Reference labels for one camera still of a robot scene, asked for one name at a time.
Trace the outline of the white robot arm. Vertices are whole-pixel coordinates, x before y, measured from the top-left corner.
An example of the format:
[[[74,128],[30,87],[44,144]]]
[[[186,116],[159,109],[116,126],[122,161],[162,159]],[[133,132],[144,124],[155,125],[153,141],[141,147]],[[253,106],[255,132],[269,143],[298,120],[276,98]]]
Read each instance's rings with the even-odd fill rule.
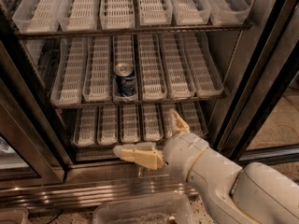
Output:
[[[218,224],[299,224],[299,185],[272,167],[252,162],[244,167],[212,149],[172,109],[173,135],[158,150],[151,142],[118,145],[124,161],[158,170],[193,187]]]

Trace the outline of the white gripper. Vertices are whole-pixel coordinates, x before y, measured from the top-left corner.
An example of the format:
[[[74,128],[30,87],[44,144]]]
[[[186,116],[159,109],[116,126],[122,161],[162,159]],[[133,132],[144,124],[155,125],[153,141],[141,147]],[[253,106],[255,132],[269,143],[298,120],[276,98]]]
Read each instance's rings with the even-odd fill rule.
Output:
[[[123,161],[151,170],[165,166],[172,177],[185,182],[199,156],[209,148],[209,143],[196,134],[189,133],[189,125],[175,109],[171,109],[169,115],[175,135],[164,142],[163,152],[156,148],[154,142],[141,142],[114,146],[113,153]]]

